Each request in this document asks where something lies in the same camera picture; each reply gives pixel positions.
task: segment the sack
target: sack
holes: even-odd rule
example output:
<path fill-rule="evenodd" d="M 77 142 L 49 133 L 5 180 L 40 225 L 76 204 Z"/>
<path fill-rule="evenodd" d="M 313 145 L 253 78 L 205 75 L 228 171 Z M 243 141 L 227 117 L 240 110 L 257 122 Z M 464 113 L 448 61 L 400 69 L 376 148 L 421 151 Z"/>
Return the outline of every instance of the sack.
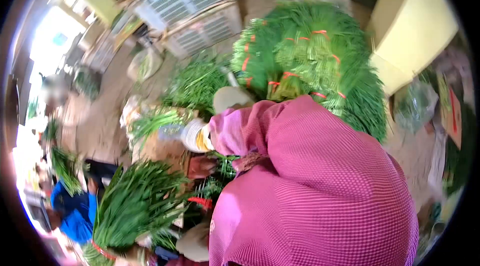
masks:
<path fill-rule="evenodd" d="M 432 86 L 416 78 L 395 93 L 394 120 L 401 128 L 415 133 L 434 116 L 437 101 Z"/>
<path fill-rule="evenodd" d="M 160 69 L 163 59 L 152 48 L 146 48 L 137 53 L 127 70 L 127 76 L 139 83 L 143 83 Z"/>

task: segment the hand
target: hand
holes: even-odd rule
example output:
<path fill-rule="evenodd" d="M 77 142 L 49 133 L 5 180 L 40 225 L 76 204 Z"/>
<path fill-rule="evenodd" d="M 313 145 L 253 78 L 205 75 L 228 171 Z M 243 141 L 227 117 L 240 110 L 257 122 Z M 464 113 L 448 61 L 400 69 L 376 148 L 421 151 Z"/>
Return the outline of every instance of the hand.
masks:
<path fill-rule="evenodd" d="M 92 195 L 96 195 L 96 192 L 99 190 L 98 188 L 99 185 L 97 185 L 97 183 L 92 178 L 89 178 L 87 183 L 88 192 Z"/>

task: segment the man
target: man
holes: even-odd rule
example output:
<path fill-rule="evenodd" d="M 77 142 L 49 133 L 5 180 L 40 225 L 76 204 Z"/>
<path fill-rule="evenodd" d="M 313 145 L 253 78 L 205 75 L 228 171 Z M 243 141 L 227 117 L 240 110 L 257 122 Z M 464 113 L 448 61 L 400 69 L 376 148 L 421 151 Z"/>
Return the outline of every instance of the man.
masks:
<path fill-rule="evenodd" d="M 97 191 L 99 186 L 92 178 L 88 179 L 88 193 L 70 197 L 62 182 L 58 182 L 52 191 L 52 207 L 46 212 L 53 229 L 57 227 L 72 241 L 83 245 L 92 239 L 95 223 Z"/>

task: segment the cardboard sign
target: cardboard sign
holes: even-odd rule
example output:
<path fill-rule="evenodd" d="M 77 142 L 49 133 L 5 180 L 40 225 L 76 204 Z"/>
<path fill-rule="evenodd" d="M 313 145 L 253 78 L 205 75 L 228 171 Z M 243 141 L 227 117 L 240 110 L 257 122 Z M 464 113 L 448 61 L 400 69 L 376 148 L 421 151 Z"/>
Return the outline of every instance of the cardboard sign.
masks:
<path fill-rule="evenodd" d="M 446 94 L 441 94 L 441 96 L 448 98 L 448 101 L 440 100 L 441 125 L 460 149 L 462 146 L 462 112 L 459 99 L 450 87 L 448 87 Z"/>

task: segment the blue jacket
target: blue jacket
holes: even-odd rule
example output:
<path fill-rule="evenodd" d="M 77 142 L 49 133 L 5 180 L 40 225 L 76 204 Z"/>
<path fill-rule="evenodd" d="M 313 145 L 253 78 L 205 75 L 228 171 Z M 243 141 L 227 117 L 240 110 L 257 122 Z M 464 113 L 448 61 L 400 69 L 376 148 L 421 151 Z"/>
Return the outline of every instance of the blue jacket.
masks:
<path fill-rule="evenodd" d="M 70 197 L 61 181 L 52 191 L 52 208 L 63 213 L 60 231 L 81 245 L 92 239 L 93 223 L 97 214 L 96 199 L 95 195 L 89 193 Z"/>

